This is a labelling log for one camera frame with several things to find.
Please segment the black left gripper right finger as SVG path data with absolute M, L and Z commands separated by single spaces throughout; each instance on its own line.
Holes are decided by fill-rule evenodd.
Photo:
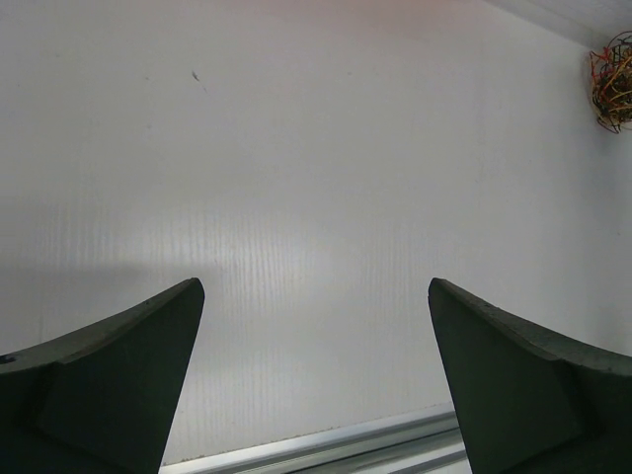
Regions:
M 475 473 L 628 473 L 631 359 L 433 278 L 429 307 Z

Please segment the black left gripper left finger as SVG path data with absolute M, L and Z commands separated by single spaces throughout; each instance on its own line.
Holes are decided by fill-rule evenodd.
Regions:
M 203 305 L 202 283 L 190 278 L 2 355 L 2 472 L 158 472 Z

